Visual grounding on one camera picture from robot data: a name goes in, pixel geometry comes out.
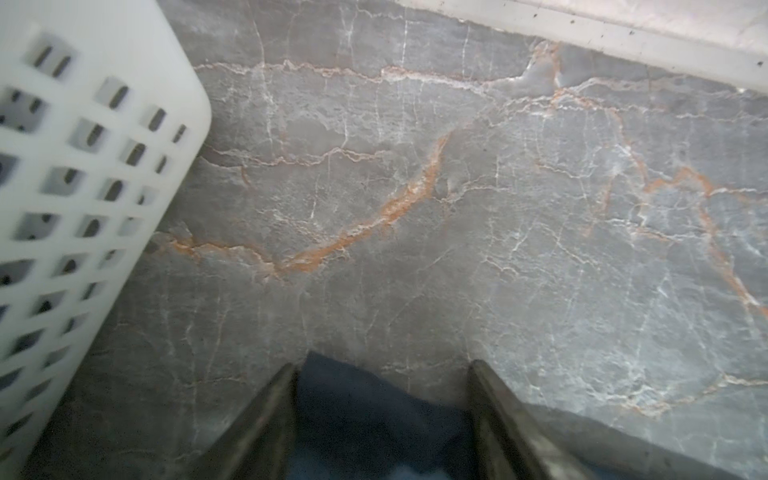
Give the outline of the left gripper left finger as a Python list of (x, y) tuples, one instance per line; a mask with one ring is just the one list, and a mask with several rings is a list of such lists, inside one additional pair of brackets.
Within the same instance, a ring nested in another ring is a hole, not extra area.
[(298, 368), (285, 364), (182, 479), (284, 479), (295, 446)]

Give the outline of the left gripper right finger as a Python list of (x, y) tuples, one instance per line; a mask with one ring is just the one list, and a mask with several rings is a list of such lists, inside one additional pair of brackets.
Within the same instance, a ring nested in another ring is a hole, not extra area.
[(468, 406), (483, 479), (592, 479), (594, 474), (558, 445), (491, 366), (470, 363)]

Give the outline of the navy red-trimmed tank top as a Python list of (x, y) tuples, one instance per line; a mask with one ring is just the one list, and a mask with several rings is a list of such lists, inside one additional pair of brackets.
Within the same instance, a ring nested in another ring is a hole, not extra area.
[[(430, 403), (315, 352), (300, 370), (295, 402), (298, 431), (289, 479), (483, 479), (468, 404), (459, 409)], [(543, 430), (588, 468), (592, 479), (730, 476), (651, 450), (645, 452), (650, 465), (631, 467), (635, 450), (615, 435), (608, 438), (608, 451), (618, 460), (585, 462)]]

